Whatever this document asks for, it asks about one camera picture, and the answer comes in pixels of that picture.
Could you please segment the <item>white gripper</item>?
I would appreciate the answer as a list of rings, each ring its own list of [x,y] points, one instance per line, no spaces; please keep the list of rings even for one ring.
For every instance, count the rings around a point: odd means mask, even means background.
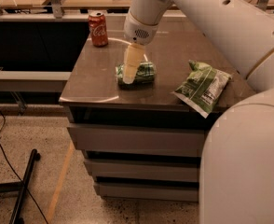
[[[132,44],[124,53],[123,82],[132,84],[138,67],[144,59],[144,45],[149,44],[158,30],[159,17],[142,16],[137,18],[131,11],[124,22],[124,36]]]

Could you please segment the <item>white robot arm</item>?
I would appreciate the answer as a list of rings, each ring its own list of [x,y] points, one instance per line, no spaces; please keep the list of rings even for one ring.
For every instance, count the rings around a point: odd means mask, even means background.
[[[176,5],[237,73],[232,105],[210,129],[199,171],[200,224],[274,224],[274,17],[244,0],[132,0],[124,29],[131,83],[158,24]]]

